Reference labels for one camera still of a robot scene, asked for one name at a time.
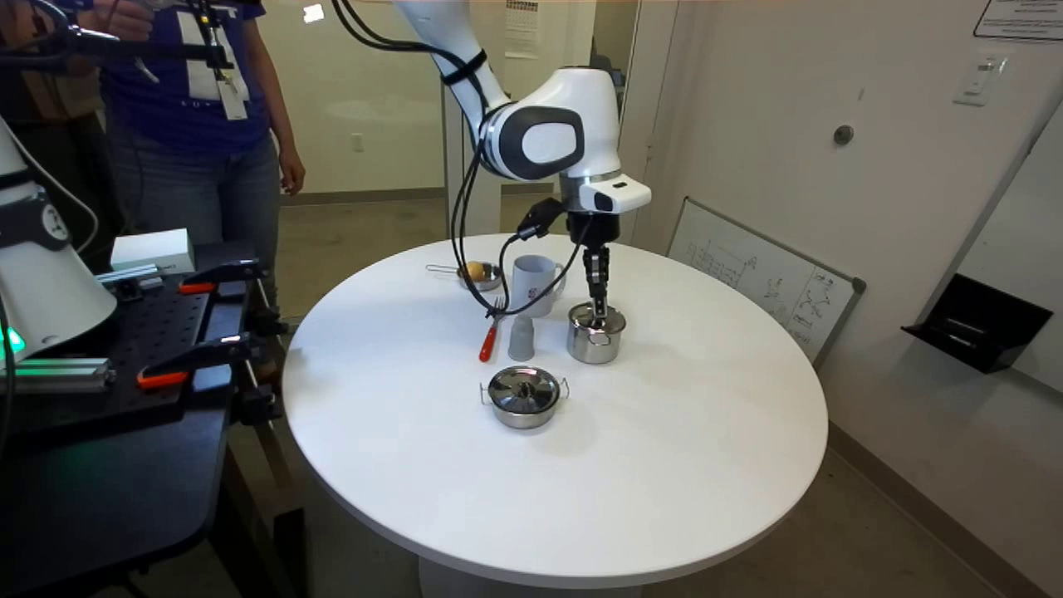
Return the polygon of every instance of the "red object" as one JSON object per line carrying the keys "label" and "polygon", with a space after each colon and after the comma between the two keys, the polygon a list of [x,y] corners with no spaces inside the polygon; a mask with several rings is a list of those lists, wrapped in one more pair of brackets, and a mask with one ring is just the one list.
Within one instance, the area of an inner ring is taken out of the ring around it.
{"label": "red object", "polygon": [[206,291],[214,291],[214,288],[216,288],[216,283],[182,283],[182,286],[179,286],[182,296],[206,296]]}
{"label": "red object", "polygon": [[158,374],[137,374],[137,389],[144,391],[164,391],[164,389],[182,389],[190,382],[190,373],[158,373]]}
{"label": "red object", "polygon": [[480,361],[493,361],[494,335],[500,335],[500,318],[493,323],[484,342],[480,344]]}

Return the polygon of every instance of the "person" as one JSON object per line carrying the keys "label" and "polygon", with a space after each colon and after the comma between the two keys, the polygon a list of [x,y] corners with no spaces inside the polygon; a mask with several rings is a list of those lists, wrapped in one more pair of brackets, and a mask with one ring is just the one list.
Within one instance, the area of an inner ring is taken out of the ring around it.
{"label": "person", "polygon": [[[281,188],[305,179],[282,87],[257,19],[258,0],[165,4],[98,0],[83,23],[151,9],[154,52],[103,61],[107,157],[134,234],[190,230],[193,252],[242,244],[267,271],[281,244]],[[222,61],[186,61],[182,51]]]}
{"label": "person", "polygon": [[[0,40],[6,51],[33,46],[42,34],[31,0],[0,0]],[[95,271],[111,269],[111,246],[122,234],[122,213],[112,200],[98,65],[83,56],[61,56],[51,65],[0,65],[0,115],[25,145],[36,183],[69,230]]]}

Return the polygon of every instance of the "table leg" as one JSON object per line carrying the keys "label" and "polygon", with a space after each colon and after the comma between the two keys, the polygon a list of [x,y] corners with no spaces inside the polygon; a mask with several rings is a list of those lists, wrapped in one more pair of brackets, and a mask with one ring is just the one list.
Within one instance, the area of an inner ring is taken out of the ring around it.
{"label": "table leg", "polygon": [[274,535],[257,514],[253,491],[240,475],[233,453],[227,453],[227,475],[216,505],[216,523],[209,540],[222,559],[233,586],[247,598],[298,598],[305,590],[305,568],[291,568],[282,555],[305,559],[302,550],[302,514],[291,514],[281,523],[281,535]]}
{"label": "table leg", "polygon": [[421,598],[643,598],[643,589],[609,589],[609,590],[562,590],[562,589],[526,589],[501,586],[454,568],[442,568],[420,559]]}
{"label": "table leg", "polygon": [[305,561],[305,507],[298,497],[295,473],[281,446],[281,424],[276,417],[257,424],[257,437],[263,446],[267,464],[274,473],[274,502],[282,505],[282,510],[274,519],[274,546],[294,575],[294,586],[308,594],[308,561]]}

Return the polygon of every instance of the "cable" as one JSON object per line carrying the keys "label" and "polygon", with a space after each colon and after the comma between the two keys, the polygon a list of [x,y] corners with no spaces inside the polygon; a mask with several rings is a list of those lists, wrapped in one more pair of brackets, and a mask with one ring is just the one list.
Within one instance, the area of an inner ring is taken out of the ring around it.
{"label": "cable", "polygon": [[[333,9],[338,18],[338,23],[364,42],[364,46],[372,46],[372,51],[386,51],[386,52],[431,52],[431,56],[442,56],[444,64],[459,71],[468,71],[468,64],[442,46],[431,46],[431,42],[420,42],[420,40],[389,40],[381,34],[375,34],[364,18],[360,9],[354,5],[354,0],[333,0]],[[488,95],[482,91],[482,84],[477,76],[462,76],[462,84],[473,84],[480,103],[482,103],[482,130],[488,126],[493,113],[500,108],[488,108]],[[500,286],[501,286],[501,301],[488,301],[484,291],[477,288],[477,283],[468,280],[468,258],[464,258],[464,224],[468,224],[468,200],[473,200],[473,188],[477,188],[477,176],[480,176],[480,167],[488,163],[488,145],[484,145],[484,137],[482,130],[477,130],[477,152],[464,167],[464,176],[462,176],[462,185],[454,192],[454,207],[450,213],[450,244],[453,244],[453,255],[454,255],[454,265],[459,265],[459,280],[464,283],[464,288],[473,291],[473,300],[484,309],[488,318],[500,318],[500,314],[520,314],[526,309],[531,309],[537,300],[544,300],[547,291],[555,291],[555,286],[568,277],[574,255],[577,255],[577,246],[572,246],[572,255],[568,264],[562,265],[562,271],[555,277],[551,286],[544,286],[535,300],[529,300],[526,307],[511,309],[510,307],[510,283],[505,283],[505,252],[511,244],[526,240],[523,234],[510,236],[500,250],[500,264],[494,264],[494,271],[500,271]]]}
{"label": "cable", "polygon": [[36,163],[36,157],[25,145],[25,141],[10,130],[6,120],[0,120],[6,141],[25,152],[25,158],[48,179],[54,183],[76,209],[83,209],[91,215],[91,236],[76,246],[76,252],[91,250],[100,236],[100,215],[98,209],[79,200],[75,188],[66,188],[42,163]]}

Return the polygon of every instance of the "floor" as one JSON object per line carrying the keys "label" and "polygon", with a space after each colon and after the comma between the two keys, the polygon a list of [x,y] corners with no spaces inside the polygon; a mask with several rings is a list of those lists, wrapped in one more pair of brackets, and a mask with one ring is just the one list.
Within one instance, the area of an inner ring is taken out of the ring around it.
{"label": "floor", "polygon": [[[505,227],[529,197],[505,204]],[[314,301],[356,269],[442,240],[444,200],[308,200],[282,213],[281,301],[298,323]],[[258,489],[258,507],[282,507],[263,446],[233,427],[233,447]],[[287,502],[305,505],[308,572],[320,598],[420,598],[416,559],[364,527],[298,469]],[[193,548],[137,577],[154,598],[233,598],[214,550]],[[644,598],[993,598],[975,568],[891,502],[841,453],[804,502],[752,550],[702,575],[644,589]]]}

